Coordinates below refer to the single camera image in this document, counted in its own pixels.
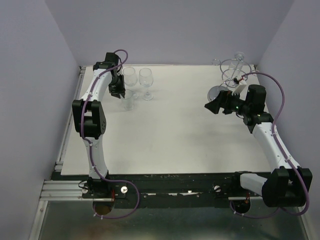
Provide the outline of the clear wine glass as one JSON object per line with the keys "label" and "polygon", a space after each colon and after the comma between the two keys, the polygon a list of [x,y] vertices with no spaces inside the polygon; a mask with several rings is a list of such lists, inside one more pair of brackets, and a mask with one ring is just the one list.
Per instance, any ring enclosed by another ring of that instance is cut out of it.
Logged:
{"label": "clear wine glass", "polygon": [[138,76],[139,83],[142,87],[146,88],[145,93],[142,95],[142,98],[146,101],[150,101],[153,99],[152,93],[149,91],[149,87],[152,86],[154,82],[154,77],[152,74],[151,69],[149,68],[142,68],[139,71],[139,76]]}
{"label": "clear wine glass", "polygon": [[133,67],[126,67],[122,70],[122,74],[124,76],[124,83],[126,85],[125,95],[121,99],[124,100],[126,97],[129,97],[130,93],[132,93],[132,97],[136,100],[139,95],[138,93],[133,89],[133,87],[138,82],[138,77],[136,74],[136,70]]}

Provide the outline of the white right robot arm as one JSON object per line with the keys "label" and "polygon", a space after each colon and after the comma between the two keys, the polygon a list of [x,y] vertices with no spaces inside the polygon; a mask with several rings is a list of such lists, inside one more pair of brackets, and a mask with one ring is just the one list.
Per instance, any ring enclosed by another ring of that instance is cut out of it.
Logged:
{"label": "white right robot arm", "polygon": [[223,114],[236,113],[243,117],[244,124],[262,148],[271,174],[262,177],[256,173],[243,172],[230,183],[230,191],[241,196],[247,190],[261,196],[268,207],[305,207],[310,204],[309,189],[313,175],[302,168],[291,156],[280,138],[273,117],[265,111],[266,89],[257,84],[248,86],[242,100],[223,86],[212,87],[205,108],[213,114],[220,109]]}

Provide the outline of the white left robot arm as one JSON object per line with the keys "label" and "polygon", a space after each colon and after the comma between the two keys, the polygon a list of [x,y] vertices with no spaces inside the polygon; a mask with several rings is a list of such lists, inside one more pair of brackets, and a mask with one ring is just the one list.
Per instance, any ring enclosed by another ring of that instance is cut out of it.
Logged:
{"label": "white left robot arm", "polygon": [[115,196],[112,181],[107,179],[109,170],[103,151],[107,120],[102,99],[106,90],[118,99],[125,96],[124,76],[120,70],[127,59],[128,52],[124,49],[107,52],[103,61],[93,65],[93,79],[84,95],[72,102],[74,127],[83,140],[89,162],[89,174],[84,188],[92,198]]}

